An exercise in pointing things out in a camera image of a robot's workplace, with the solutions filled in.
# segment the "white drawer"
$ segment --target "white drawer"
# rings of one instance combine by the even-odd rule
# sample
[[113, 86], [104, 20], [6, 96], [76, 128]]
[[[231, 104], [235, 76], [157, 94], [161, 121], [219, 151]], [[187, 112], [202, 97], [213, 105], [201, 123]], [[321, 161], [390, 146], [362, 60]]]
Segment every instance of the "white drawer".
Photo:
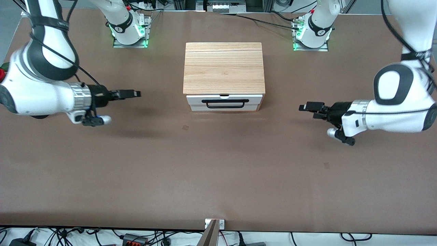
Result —
[[256, 110], [263, 95], [187, 95], [193, 111]]

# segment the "drawer handle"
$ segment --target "drawer handle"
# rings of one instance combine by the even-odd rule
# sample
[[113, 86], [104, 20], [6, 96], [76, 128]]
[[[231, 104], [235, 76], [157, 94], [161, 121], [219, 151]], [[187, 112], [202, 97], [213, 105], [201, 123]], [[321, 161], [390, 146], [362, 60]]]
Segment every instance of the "drawer handle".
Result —
[[[228, 102], [228, 103], [232, 103], [232, 102], [240, 102], [242, 103], [241, 105], [237, 105], [237, 106], [211, 106], [209, 105], [209, 103], [218, 103], [218, 102]], [[206, 103], [206, 107], [209, 109], [240, 109], [242, 107], [244, 107], [244, 103], [249, 102], [248, 99], [217, 99], [217, 100], [202, 100], [202, 103]]]

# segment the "table surface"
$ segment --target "table surface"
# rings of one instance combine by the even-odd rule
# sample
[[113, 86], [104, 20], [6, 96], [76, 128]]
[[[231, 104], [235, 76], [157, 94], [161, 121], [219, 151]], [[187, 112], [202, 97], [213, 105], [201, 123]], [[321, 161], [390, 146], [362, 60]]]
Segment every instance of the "table surface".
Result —
[[[367, 131], [350, 147], [298, 111], [373, 98], [374, 75], [401, 51], [381, 16], [340, 15], [329, 52], [293, 51], [287, 29], [202, 12], [162, 13], [147, 49], [113, 49], [104, 23], [99, 10], [74, 11], [80, 64], [142, 97], [100, 109], [113, 123], [96, 128], [1, 107], [0, 224], [202, 229], [224, 218], [228, 230], [437, 233], [436, 126]], [[23, 19], [9, 55], [29, 31]], [[261, 42], [260, 111], [191, 112], [187, 42]]]

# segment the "robotic arm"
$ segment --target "robotic arm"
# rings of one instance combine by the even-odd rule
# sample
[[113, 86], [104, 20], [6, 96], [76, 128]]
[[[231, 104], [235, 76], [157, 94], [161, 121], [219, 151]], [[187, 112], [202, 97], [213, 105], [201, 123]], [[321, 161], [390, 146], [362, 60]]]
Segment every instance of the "robotic arm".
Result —
[[[144, 34], [137, 32], [140, 15], [129, 12], [122, 0], [92, 0], [105, 14], [120, 43], [130, 45]], [[68, 38], [69, 23], [62, 18], [57, 0], [27, 0], [32, 25], [31, 40], [15, 51], [8, 73], [0, 84], [0, 103], [18, 115], [43, 119], [65, 112], [69, 119], [85, 126], [109, 124], [109, 116], [98, 116], [96, 108], [109, 101], [140, 97], [140, 91], [109, 91], [96, 85], [67, 83], [76, 74], [79, 58]]]
[[436, 0], [388, 0], [403, 38], [388, 22], [381, 0], [383, 18], [395, 37], [404, 45], [400, 63], [382, 68], [374, 78], [373, 100], [307, 102], [300, 111], [314, 113], [336, 128], [327, 134], [345, 144], [354, 145], [354, 135], [365, 130], [416, 133], [431, 127], [437, 117], [437, 105], [430, 94], [434, 78], [429, 65], [434, 28], [437, 22]]
[[321, 47], [328, 40], [340, 9], [339, 0], [318, 0], [314, 12], [294, 20], [300, 29], [296, 39], [309, 48]]

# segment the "wooden lid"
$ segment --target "wooden lid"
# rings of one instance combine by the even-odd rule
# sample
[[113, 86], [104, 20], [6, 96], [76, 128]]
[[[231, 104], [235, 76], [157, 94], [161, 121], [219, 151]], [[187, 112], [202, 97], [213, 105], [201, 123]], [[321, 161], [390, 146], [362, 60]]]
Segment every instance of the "wooden lid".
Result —
[[187, 43], [184, 94], [265, 94], [261, 43]]

